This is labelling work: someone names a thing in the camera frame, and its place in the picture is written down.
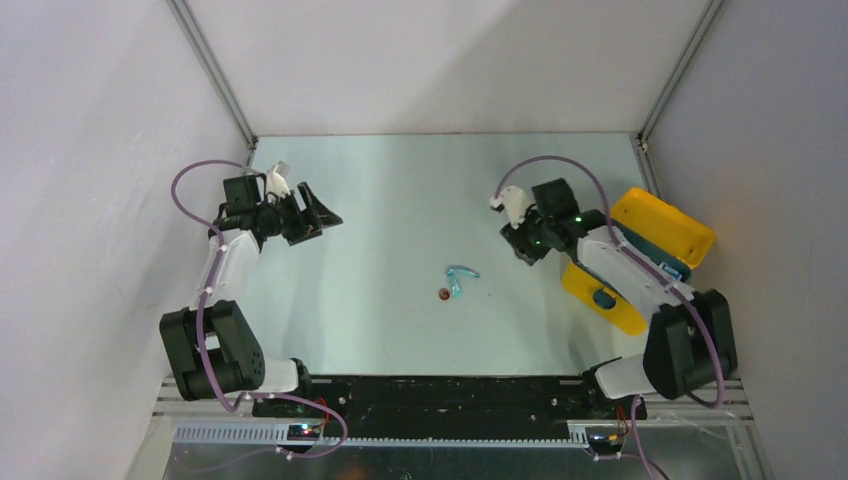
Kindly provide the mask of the twisted teal wrapper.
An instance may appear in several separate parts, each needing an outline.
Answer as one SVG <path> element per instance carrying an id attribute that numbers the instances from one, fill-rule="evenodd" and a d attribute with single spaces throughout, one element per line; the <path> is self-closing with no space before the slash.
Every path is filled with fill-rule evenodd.
<path id="1" fill-rule="evenodd" d="M 479 279 L 478 271 L 461 265 L 450 265 L 445 271 L 445 276 L 448 281 L 448 289 L 452 298 L 461 298 L 463 290 L 460 284 L 459 277 L 467 276 L 469 278 Z"/>

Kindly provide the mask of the teal divided plastic tray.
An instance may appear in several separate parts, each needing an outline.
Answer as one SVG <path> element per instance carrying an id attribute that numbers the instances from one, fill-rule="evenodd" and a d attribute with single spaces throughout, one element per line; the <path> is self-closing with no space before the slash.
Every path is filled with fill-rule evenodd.
<path id="1" fill-rule="evenodd" d="M 579 241 L 579 260 L 642 317 L 649 320 L 661 306 L 680 304 L 669 287 L 693 298 L 693 289 L 686 284 L 690 267 L 620 223 L 613 231 L 615 237 L 605 225 L 590 231 Z"/>

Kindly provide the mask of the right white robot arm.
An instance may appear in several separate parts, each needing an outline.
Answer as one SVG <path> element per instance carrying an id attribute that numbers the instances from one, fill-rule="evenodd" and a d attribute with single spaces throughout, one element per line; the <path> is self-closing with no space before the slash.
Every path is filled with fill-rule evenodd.
<path id="1" fill-rule="evenodd" d="M 506 213 L 500 234 L 519 259 L 533 265 L 561 254 L 563 288 L 621 332 L 645 338 L 641 353 L 585 372 L 581 402 L 591 416 L 606 418 L 634 395 L 691 396 L 737 368 L 728 301 L 689 283 L 715 241 L 709 227 L 638 187 L 609 213 L 581 210 L 564 179 L 530 193 L 504 186 L 490 206 Z"/>

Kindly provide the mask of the blue white alcohol pad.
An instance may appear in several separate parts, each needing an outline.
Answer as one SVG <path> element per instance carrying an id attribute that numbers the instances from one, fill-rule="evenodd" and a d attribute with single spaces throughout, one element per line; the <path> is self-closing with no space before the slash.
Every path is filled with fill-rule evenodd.
<path id="1" fill-rule="evenodd" d="M 661 262 L 659 264 L 659 267 L 665 273 L 667 273 L 669 276 L 671 276 L 671 277 L 673 277 L 677 280 L 682 280 L 684 278 L 684 274 L 681 270 L 676 269 L 674 266 L 672 266 L 671 264 L 669 264 L 667 262 Z"/>

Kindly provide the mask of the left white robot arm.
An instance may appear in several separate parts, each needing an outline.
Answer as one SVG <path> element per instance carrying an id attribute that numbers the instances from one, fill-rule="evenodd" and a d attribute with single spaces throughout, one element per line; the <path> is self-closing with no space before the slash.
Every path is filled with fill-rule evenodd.
<path id="1" fill-rule="evenodd" d="M 181 397 L 215 399 L 258 391 L 269 365 L 238 304 L 264 244 L 276 237 L 295 246 L 317 238 L 342 218 L 306 182 L 295 191 L 279 174 L 237 176 L 223 182 L 225 200 L 208 229 L 209 254 L 189 304 L 159 323 L 165 352 Z"/>

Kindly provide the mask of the yellow medicine kit box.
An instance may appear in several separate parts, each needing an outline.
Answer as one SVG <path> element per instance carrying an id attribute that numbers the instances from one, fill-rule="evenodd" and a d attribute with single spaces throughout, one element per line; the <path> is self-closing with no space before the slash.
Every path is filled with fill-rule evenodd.
<path id="1" fill-rule="evenodd" d="M 634 230 L 690 267 L 686 283 L 715 242 L 709 227 L 638 187 L 628 190 L 611 212 L 615 224 Z M 632 305 L 581 266 L 569 263 L 561 283 L 568 293 L 622 332 L 637 336 L 648 329 L 647 321 Z"/>

